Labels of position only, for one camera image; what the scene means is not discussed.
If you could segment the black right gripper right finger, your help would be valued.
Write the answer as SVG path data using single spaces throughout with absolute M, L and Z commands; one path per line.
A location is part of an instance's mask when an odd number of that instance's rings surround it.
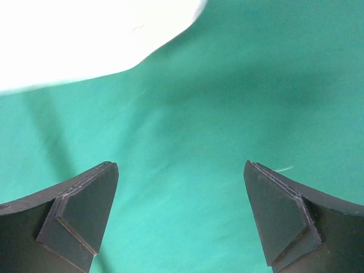
M 246 162 L 243 177 L 273 272 L 363 272 L 363 206 Z

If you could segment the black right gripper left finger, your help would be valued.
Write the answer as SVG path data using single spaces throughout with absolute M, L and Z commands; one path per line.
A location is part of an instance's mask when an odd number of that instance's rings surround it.
M 116 163 L 1 204 L 1 272 L 89 272 L 118 184 Z

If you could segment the green surgical drape cloth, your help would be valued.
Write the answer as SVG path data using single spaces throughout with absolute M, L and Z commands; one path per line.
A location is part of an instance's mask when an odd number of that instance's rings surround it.
M 363 203 L 362 1 L 209 1 L 129 71 L 1 98 L 1 202 L 118 164 L 92 272 L 269 272 L 248 160 Z

